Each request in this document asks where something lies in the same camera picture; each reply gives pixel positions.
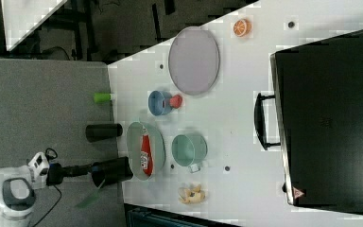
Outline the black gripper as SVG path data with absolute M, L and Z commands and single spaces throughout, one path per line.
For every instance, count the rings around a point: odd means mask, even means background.
M 64 178 L 87 175 L 91 171 L 91 167 L 91 165 L 62 166 L 59 163 L 51 164 L 48 171 L 46 184 L 48 186 L 58 185 L 63 182 Z

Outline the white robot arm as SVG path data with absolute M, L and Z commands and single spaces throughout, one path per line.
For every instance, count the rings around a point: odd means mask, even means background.
M 65 177 L 87 175 L 91 165 L 62 166 L 38 152 L 23 166 L 0 168 L 0 227 L 28 227 L 37 200 L 36 190 L 61 184 Z

